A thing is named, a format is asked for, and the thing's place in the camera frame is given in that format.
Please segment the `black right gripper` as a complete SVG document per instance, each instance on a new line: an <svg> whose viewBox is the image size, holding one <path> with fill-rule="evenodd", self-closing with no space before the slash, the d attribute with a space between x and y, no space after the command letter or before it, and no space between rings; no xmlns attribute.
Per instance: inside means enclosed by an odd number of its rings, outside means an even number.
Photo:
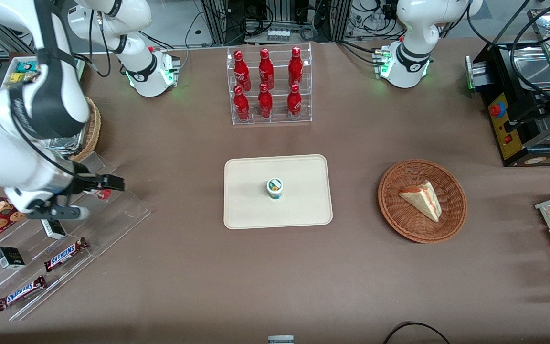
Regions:
<svg viewBox="0 0 550 344"><path fill-rule="evenodd" d="M58 187L58 196L70 197L73 194L94 193L94 183L89 182L92 175L85 165L74 161L60 161L58 165L63 168L61 170L63 182ZM96 190L116 190L120 192L125 190L124 178L115 175L96 175L95 180L98 183L95 187Z"/></svg>

